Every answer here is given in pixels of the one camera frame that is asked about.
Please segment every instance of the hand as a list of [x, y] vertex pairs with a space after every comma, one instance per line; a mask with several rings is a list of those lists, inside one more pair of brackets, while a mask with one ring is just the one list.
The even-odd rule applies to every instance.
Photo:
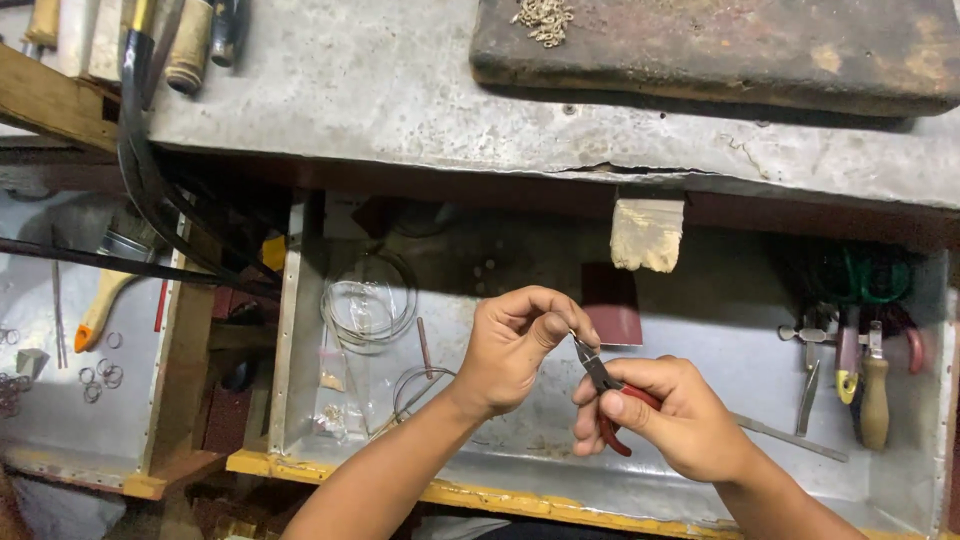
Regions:
[[600, 346], [587, 314], [555, 290], [528, 286], [480, 302], [464, 364], [448, 386], [451, 397], [479, 421], [514, 410], [530, 394], [543, 358], [570, 330]]
[[689, 360], [617, 358], [605, 365], [614, 379], [646, 390], [663, 407], [656, 412], [615, 390], [597, 400], [592, 382], [584, 378], [573, 393], [580, 407], [573, 428], [576, 455], [599, 454], [607, 446], [597, 425], [598, 406], [615, 424], [653, 443], [675, 471], [692, 480], [738, 481], [762, 455]]

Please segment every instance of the left hand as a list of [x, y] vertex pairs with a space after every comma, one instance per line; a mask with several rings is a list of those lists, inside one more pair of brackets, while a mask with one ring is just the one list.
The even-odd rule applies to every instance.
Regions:
[[543, 358], [570, 330], [600, 346], [587, 314], [561, 292], [531, 285], [481, 301], [464, 364], [448, 386], [452, 399], [480, 422], [514, 410], [530, 394]]

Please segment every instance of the small wooden stick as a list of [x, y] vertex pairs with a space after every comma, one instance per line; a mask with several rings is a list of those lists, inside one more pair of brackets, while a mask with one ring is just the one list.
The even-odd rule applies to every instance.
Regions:
[[430, 371], [430, 352], [426, 349], [426, 332], [423, 331], [423, 317], [417, 317], [417, 330], [420, 332], [420, 350], [423, 352], [423, 367], [426, 368], [426, 377], [433, 380], [433, 372]]

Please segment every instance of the pliers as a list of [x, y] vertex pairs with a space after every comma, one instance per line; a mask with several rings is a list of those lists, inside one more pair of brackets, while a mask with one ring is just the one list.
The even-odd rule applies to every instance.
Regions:
[[[587, 370], [587, 374], [590, 375], [590, 379], [593, 381], [593, 387], [596, 388], [597, 399], [607, 390], [619, 390], [628, 396], [643, 400], [644, 403], [651, 406], [654, 410], [660, 410], [660, 407], [663, 405], [660, 400], [639, 388], [611, 377], [607, 368], [604, 367], [603, 362], [600, 361], [600, 356], [598, 356], [588, 344], [581, 341], [576, 334], [571, 332], [571, 335], [573, 335], [573, 343], [577, 348], [577, 357], [580, 358], [580, 363], [584, 366], [584, 369]], [[624, 457], [633, 455], [634, 452], [616, 438], [616, 431], [620, 429], [620, 426], [615, 426], [610, 418], [600, 411], [599, 405], [597, 406], [597, 424], [600, 425], [600, 437], [608, 446]]]

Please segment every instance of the orange brush tip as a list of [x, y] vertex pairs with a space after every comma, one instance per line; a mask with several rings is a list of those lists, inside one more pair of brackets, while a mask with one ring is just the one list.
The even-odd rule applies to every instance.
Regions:
[[93, 330], [85, 325], [77, 328], [77, 335], [73, 336], [73, 352], [82, 353], [90, 344], [90, 338], [93, 336]]

